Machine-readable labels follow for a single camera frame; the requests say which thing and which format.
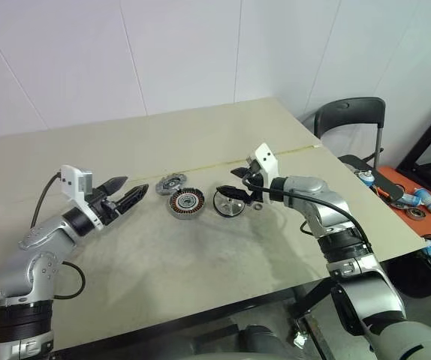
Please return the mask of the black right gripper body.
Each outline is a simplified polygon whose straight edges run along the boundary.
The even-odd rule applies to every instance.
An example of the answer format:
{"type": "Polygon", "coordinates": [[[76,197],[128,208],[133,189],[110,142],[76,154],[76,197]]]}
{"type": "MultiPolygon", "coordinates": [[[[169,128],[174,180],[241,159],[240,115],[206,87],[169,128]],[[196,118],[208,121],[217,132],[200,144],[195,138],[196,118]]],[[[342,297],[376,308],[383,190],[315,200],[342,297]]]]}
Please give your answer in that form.
{"type": "Polygon", "coordinates": [[[248,160],[248,166],[242,177],[242,183],[247,189],[243,202],[267,203],[269,194],[266,189],[270,187],[272,174],[257,160],[248,160]]]}

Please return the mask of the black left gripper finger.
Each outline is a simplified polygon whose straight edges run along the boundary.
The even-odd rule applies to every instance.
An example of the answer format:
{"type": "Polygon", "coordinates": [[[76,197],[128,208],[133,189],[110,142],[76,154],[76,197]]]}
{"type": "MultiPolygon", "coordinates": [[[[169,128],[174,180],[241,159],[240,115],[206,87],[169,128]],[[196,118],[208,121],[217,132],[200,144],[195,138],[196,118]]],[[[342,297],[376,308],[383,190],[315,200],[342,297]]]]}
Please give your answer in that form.
{"type": "Polygon", "coordinates": [[[101,191],[108,197],[118,192],[128,180],[127,176],[112,177],[101,185],[101,191]]]}
{"type": "Polygon", "coordinates": [[[146,195],[149,189],[148,184],[142,184],[133,187],[122,198],[116,201],[116,210],[120,215],[123,215],[136,204],[138,204],[146,195]]]}

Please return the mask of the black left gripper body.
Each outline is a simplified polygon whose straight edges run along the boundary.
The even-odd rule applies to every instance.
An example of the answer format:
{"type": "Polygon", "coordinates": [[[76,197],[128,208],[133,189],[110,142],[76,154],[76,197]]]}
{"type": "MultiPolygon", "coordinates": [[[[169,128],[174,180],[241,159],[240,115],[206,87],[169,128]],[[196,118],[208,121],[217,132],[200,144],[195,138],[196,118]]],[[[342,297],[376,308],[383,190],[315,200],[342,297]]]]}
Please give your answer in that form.
{"type": "Polygon", "coordinates": [[[107,186],[99,186],[93,188],[91,194],[86,195],[86,202],[90,209],[93,210],[104,226],[108,226],[122,215],[122,211],[117,204],[108,199],[112,194],[113,191],[107,186]]]}

